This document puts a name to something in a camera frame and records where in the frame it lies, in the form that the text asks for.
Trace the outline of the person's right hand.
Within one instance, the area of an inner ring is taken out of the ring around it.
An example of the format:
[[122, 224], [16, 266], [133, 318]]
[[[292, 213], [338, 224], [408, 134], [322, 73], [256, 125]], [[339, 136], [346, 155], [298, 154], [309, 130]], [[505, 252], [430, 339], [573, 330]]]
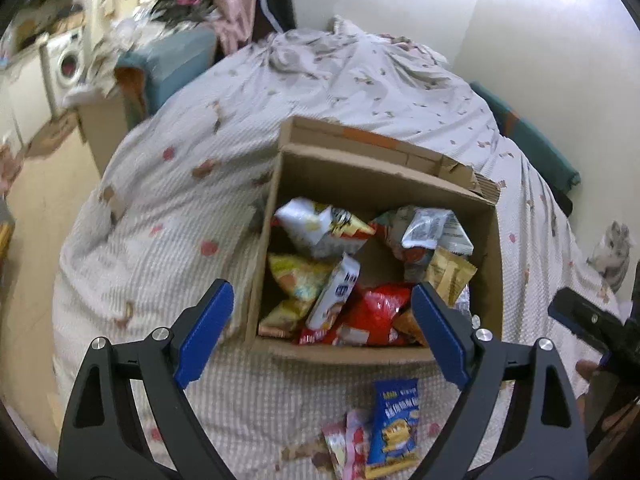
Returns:
[[638, 403], [639, 383], [631, 373], [618, 377], [588, 360], [579, 360], [575, 370], [588, 382], [588, 389], [577, 399], [587, 438], [598, 440], [611, 432], [616, 434]]

